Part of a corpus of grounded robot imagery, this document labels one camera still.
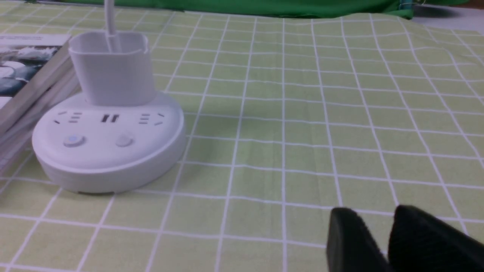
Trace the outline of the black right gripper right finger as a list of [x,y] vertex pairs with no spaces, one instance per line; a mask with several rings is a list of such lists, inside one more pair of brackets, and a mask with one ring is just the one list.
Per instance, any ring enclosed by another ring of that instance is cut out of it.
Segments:
[[399,205],[388,261],[396,272],[482,272],[484,247],[422,209]]

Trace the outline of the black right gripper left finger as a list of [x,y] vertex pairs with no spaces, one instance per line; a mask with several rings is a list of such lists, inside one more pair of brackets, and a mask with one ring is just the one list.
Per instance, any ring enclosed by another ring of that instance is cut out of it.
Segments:
[[329,272],[392,272],[363,219],[349,208],[330,212],[326,260]]

